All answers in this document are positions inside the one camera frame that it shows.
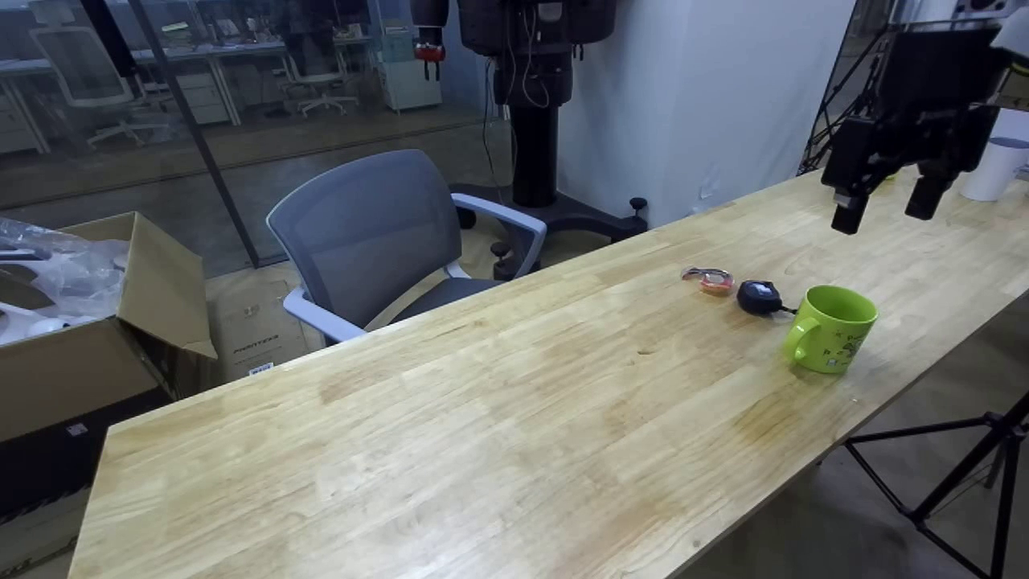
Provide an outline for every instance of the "glass wall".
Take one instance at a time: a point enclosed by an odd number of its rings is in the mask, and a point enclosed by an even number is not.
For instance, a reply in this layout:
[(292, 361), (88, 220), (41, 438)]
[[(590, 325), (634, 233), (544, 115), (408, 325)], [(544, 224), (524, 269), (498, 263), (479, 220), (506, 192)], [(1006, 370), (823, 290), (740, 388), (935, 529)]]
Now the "glass wall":
[(145, 213), (229, 275), (277, 262), (268, 208), (348, 159), (411, 145), (452, 182), (502, 185), (506, 127), (479, 88), (446, 90), (485, 60), (455, 50), (431, 81), (404, 7), (0, 0), (0, 216)]

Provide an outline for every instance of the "mug handle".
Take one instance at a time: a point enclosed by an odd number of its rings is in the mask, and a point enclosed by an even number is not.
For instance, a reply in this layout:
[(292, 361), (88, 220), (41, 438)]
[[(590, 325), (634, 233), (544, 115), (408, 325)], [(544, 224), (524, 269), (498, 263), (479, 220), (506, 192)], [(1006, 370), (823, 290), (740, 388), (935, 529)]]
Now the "mug handle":
[(812, 325), (796, 325), (796, 342), (790, 342), (790, 361), (796, 363), (805, 363), (807, 361), (807, 342), (812, 342), (812, 336), (817, 333), (821, 325), (817, 322), (812, 322)]

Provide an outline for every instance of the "green mug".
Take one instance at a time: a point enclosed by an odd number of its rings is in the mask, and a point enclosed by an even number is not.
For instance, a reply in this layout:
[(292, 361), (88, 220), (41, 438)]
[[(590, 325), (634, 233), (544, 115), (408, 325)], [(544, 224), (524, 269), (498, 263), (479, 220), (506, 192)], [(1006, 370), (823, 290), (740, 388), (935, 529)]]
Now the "green mug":
[(807, 290), (788, 336), (796, 368), (843, 376), (875, 325), (875, 303), (845, 287)]

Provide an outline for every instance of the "office chair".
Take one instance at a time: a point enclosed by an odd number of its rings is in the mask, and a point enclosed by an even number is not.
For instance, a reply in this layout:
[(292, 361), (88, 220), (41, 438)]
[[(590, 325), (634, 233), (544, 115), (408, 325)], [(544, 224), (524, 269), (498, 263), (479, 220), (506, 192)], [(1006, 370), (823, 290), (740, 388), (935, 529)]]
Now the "office chair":
[(348, 60), (340, 58), (334, 40), (319, 40), (316, 51), (310, 51), (316, 40), (290, 40), (286, 41), (286, 84), (290, 84), (290, 101), (299, 108), (299, 115), (310, 118), (313, 111), (334, 111), (348, 112), (358, 111), (361, 101), (348, 90)]
[(437, 268), (446, 280), (403, 309), (395, 322), (497, 287), (458, 268), (458, 208), (524, 229), (531, 250), (517, 275), (537, 263), (548, 237), (542, 220), (446, 192), (441, 170), (423, 150), (385, 150), (313, 178), (268, 213), (268, 229), (301, 278), (301, 290), (292, 290), (283, 309), (329, 342), (350, 342)]
[(128, 135), (136, 145), (145, 145), (145, 135), (155, 135), (162, 130), (162, 124), (140, 124), (132, 118), (132, 112), (136, 108), (162, 111), (162, 101), (169, 104), (164, 88), (140, 84), (136, 98), (132, 84), (120, 73), (90, 26), (33, 29), (33, 41), (52, 60), (69, 108), (120, 112), (117, 127), (105, 127), (95, 132), (95, 139), (88, 139), (90, 145), (111, 141), (117, 135)]

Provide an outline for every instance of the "black computer mouse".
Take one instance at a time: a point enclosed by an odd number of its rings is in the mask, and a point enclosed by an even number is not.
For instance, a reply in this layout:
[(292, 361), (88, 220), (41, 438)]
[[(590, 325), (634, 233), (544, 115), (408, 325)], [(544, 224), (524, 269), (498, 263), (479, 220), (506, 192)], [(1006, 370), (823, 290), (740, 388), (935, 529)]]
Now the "black computer mouse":
[(786, 309), (777, 290), (769, 280), (740, 283), (738, 303), (744, 312), (754, 312), (754, 317), (776, 317)]

